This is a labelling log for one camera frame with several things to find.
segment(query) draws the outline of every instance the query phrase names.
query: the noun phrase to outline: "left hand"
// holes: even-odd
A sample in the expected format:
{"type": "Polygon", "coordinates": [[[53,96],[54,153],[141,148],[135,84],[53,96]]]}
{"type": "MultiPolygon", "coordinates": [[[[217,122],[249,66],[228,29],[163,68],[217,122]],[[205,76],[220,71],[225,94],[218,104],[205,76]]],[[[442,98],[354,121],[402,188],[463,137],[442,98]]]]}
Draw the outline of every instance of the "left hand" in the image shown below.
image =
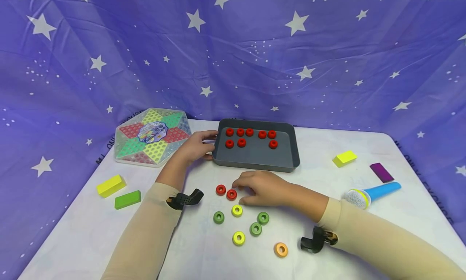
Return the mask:
{"type": "Polygon", "coordinates": [[[195,132],[188,138],[180,148],[174,153],[174,157],[186,161],[191,164],[199,158],[212,160],[212,155],[208,155],[209,151],[214,151],[214,145],[203,142],[204,140],[215,140],[217,138],[217,130],[205,130],[204,132],[195,132]]]}

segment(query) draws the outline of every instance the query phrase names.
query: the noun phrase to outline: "purple fabric backdrop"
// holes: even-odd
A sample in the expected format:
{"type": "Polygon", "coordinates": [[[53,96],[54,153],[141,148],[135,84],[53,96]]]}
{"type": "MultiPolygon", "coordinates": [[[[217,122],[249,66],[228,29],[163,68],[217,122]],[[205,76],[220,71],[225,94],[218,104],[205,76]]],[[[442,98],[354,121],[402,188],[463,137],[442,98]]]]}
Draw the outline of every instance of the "purple fabric backdrop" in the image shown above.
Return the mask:
{"type": "Polygon", "coordinates": [[[385,132],[466,240],[466,0],[0,0],[0,279],[148,107],[385,132]]]}

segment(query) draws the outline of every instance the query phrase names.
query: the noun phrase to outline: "purple block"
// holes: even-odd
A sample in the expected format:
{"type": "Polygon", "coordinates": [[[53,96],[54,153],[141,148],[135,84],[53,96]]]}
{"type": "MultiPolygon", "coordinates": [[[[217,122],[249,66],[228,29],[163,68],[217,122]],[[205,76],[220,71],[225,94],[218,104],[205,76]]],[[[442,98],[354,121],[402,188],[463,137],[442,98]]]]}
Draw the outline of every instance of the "purple block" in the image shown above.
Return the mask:
{"type": "Polygon", "coordinates": [[[377,177],[383,182],[390,182],[393,181],[393,177],[390,175],[389,172],[381,165],[381,163],[373,163],[371,164],[371,169],[376,173],[377,177]]]}

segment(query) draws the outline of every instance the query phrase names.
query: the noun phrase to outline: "hand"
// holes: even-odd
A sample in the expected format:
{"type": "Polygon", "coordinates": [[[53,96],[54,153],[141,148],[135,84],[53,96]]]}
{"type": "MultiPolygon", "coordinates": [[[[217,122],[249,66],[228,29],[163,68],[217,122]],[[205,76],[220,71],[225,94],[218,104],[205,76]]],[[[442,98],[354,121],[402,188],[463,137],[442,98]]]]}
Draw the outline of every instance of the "hand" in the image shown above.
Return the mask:
{"type": "Polygon", "coordinates": [[[186,161],[189,164],[201,157],[206,160],[212,160],[212,155],[208,155],[207,153],[209,151],[214,151],[215,147],[210,143],[203,142],[203,140],[215,139],[217,134],[217,130],[193,133],[193,135],[174,153],[174,157],[186,161]]]}
{"type": "Polygon", "coordinates": [[[233,188],[251,188],[254,195],[242,197],[239,203],[253,206],[286,205],[293,186],[294,184],[267,171],[243,172],[232,185],[233,188]]]}

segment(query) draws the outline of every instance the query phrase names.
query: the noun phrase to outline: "game board label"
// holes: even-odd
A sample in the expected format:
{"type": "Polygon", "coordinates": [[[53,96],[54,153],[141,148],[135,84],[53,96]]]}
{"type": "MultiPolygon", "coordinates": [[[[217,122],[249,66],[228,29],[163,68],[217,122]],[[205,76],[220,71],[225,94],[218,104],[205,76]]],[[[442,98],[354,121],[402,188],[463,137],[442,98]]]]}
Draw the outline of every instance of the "game board label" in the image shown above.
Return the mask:
{"type": "Polygon", "coordinates": [[[148,123],[139,130],[139,141],[145,143],[159,142],[167,135],[168,127],[163,122],[148,123]]]}

